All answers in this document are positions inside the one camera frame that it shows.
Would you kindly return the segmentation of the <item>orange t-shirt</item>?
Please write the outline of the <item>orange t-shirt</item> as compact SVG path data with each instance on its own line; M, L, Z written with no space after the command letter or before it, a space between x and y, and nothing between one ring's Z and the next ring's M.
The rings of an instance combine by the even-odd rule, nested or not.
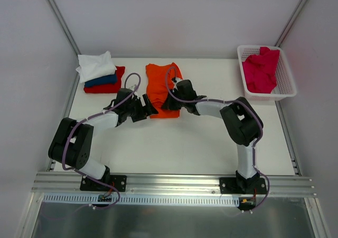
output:
M146 88L146 94L153 105L158 111L158 114L151 115L151 119L174 119L180 116L179 110L163 110L161 107L164 104L168 90L166 87L166 79L168 81L168 87L170 90L173 89L174 83L171 81L173 77L182 79L182 74L179 67L173 62L169 65L156 65L148 64L145 66L146 75L148 78L148 84Z

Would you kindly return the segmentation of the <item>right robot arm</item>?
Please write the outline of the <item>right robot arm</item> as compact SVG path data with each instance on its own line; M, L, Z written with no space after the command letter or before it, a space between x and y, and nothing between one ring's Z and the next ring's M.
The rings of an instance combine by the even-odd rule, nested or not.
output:
M252 191L260 178L256 168L256 144L262 138L264 124L247 99L208 99L196 94L190 80L174 77L171 81L174 88L168 90L162 109L185 108L196 116L222 119L230 138L237 145L238 167L234 188L245 194Z

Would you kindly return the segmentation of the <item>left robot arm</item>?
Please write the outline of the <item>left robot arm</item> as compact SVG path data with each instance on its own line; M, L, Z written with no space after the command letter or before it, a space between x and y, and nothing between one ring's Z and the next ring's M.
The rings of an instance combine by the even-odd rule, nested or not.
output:
M66 169L92 177L93 186L104 191L110 186L110 169L90 157L93 137L120 126L128 117L132 122L138 122L156 114L158 111L146 94L140 98L131 89L122 88L98 114L81 121L63 118L50 144L48 156Z

